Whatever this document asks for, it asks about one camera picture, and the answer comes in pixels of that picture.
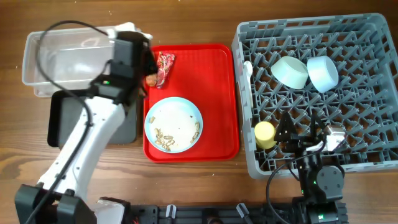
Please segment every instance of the white bowl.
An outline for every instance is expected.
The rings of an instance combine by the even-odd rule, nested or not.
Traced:
[[[310,58],[307,67],[311,82],[320,93],[331,90],[337,85],[337,68],[328,56]]]
[[[278,81],[294,89],[302,89],[308,78],[307,67],[297,58],[285,56],[279,59],[271,72]]]
[[[196,132],[196,122],[199,122],[199,135],[191,142]],[[155,128],[160,129],[164,136],[174,137],[175,144],[170,146],[170,151],[155,143]],[[144,130],[149,142],[158,150],[179,153],[190,149],[199,140],[203,131],[203,118],[191,101],[181,97],[169,97],[150,108],[145,118]]]

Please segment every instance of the red tray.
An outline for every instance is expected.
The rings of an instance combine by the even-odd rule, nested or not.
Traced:
[[[152,49],[175,54],[163,89],[149,88],[144,119],[155,103],[179,96],[196,105],[203,118],[203,132],[185,152],[169,154],[156,149],[144,132],[145,155],[154,162],[220,161],[239,151],[238,119],[232,53],[222,44],[165,45]]]

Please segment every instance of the round plate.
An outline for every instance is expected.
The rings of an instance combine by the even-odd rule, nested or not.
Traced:
[[[195,123],[199,122],[199,135],[190,143],[195,134]],[[175,145],[167,151],[156,144],[155,128],[160,129],[164,136],[173,133]],[[199,109],[189,100],[181,97],[169,97],[152,106],[145,118],[145,135],[149,142],[158,150],[168,153],[179,153],[190,149],[200,138],[203,131],[203,119]]]

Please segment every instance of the yellow cup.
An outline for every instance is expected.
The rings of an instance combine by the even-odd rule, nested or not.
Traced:
[[[275,133],[275,127],[268,121],[261,121],[254,127],[256,143],[259,147],[263,149],[270,149],[275,146]]]

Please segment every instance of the plastic dish rack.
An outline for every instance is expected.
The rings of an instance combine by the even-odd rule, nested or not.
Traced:
[[[232,49],[242,101],[246,160],[252,178],[268,178],[294,157],[279,146],[258,148],[254,138],[258,122],[269,121],[276,127],[285,110],[303,135],[309,134],[312,113],[326,124],[345,128],[348,137],[343,149],[334,154],[324,152],[325,164],[338,162],[347,172],[398,167],[397,52],[382,15],[242,22]],[[281,84],[270,68],[286,55],[303,63],[311,57],[329,56],[339,71],[339,84],[326,93],[317,92],[309,79],[301,90]],[[243,62],[247,60],[253,65],[250,83],[243,73]],[[278,175],[291,174],[281,170]]]

